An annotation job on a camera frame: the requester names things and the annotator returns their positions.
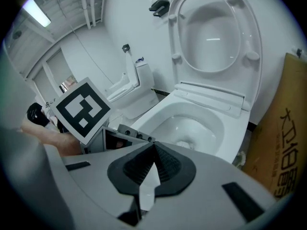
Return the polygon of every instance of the toilet seat lid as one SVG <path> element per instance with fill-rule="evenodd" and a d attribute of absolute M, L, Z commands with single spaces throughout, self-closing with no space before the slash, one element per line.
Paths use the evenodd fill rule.
<path fill-rule="evenodd" d="M 175 83 L 257 98 L 262 47 L 247 0 L 172 0 L 168 27 Z"/>

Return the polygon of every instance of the toilet bowl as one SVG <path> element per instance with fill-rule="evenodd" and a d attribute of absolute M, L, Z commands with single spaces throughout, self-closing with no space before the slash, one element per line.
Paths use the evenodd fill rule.
<path fill-rule="evenodd" d="M 145 61 L 133 63 L 131 55 L 126 52 L 127 76 L 123 73 L 119 82 L 115 83 L 108 92 L 112 92 L 107 100 L 121 111 L 128 119 L 133 119 L 147 112 L 159 100 L 151 89 L 154 77 Z"/>
<path fill-rule="evenodd" d="M 246 0 L 172 0 L 175 90 L 132 128 L 232 163 L 260 88 L 262 48 Z"/>

